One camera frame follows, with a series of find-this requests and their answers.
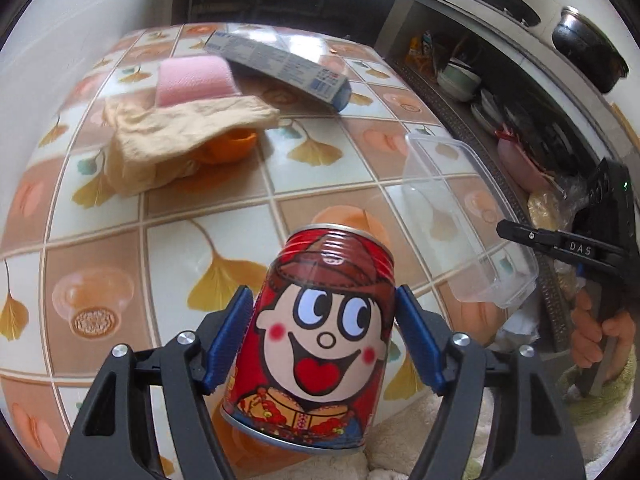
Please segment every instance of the cartoon face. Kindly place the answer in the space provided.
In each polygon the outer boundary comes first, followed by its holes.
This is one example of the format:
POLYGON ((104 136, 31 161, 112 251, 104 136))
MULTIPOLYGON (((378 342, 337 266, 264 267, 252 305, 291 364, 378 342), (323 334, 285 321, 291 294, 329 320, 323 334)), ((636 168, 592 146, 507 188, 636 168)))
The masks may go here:
POLYGON ((289 285, 263 310, 264 361, 271 376, 300 399, 336 402, 359 392, 386 357, 382 315, 368 296, 289 285))

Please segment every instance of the red heart mouth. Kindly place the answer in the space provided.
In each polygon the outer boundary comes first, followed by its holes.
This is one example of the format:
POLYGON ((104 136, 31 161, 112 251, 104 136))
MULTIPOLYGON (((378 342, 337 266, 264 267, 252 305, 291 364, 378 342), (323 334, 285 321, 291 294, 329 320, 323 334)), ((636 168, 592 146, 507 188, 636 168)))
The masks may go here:
POLYGON ((321 359, 305 350, 291 332, 289 340, 293 348, 293 377, 305 393, 317 397, 334 391, 360 354, 360 350, 357 350, 340 359, 321 359))
POLYGON ((319 363, 312 357, 306 357, 293 367, 296 382, 303 390, 319 395, 325 390, 335 390, 342 379, 340 368, 335 363, 319 363))

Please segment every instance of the metal screw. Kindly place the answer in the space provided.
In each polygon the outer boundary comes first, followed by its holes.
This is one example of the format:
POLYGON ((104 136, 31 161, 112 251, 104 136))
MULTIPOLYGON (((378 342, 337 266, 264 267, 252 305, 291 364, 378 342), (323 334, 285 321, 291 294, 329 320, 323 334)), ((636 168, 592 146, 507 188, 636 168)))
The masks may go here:
POLYGON ((190 330, 187 330, 186 332, 180 332, 178 334, 178 343, 180 343, 181 345, 190 345, 194 341, 196 341, 196 335, 190 330))
POLYGON ((128 351, 129 349, 127 348, 127 345, 120 344, 111 349, 111 355, 114 357, 123 357, 127 355, 128 351))
POLYGON ((520 347, 520 355, 523 357, 533 357, 535 354, 536 351, 529 345, 522 345, 520 347))
POLYGON ((451 340, 457 346, 468 346, 471 343, 471 338, 463 332, 456 332, 451 336, 451 340))

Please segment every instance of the cartoon eye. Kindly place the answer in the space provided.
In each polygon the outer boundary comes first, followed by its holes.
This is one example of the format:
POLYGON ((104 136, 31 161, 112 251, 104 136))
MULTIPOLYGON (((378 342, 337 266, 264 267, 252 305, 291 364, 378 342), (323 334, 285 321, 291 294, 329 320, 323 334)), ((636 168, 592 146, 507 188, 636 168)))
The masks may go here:
POLYGON ((371 304, 365 298, 345 298, 338 313, 338 329, 349 341, 358 341, 371 322, 371 304))
POLYGON ((325 290, 303 288, 293 306, 293 319, 307 330, 318 328, 329 317, 332 295, 325 290))

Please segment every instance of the blue gripper pad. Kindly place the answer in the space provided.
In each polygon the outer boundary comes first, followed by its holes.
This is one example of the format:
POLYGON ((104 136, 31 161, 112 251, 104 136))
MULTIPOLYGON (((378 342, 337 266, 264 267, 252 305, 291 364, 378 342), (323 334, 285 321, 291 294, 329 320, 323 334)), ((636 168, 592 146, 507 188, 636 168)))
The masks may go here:
POLYGON ((451 335, 446 322, 442 316, 424 310, 406 285, 396 288, 396 321, 420 380, 436 394, 443 394, 443 350, 451 335))
POLYGON ((207 373, 202 384, 208 392, 225 382, 253 312, 254 295, 250 288, 243 287, 238 289, 225 310, 211 313, 218 315, 220 325, 207 351, 207 373))

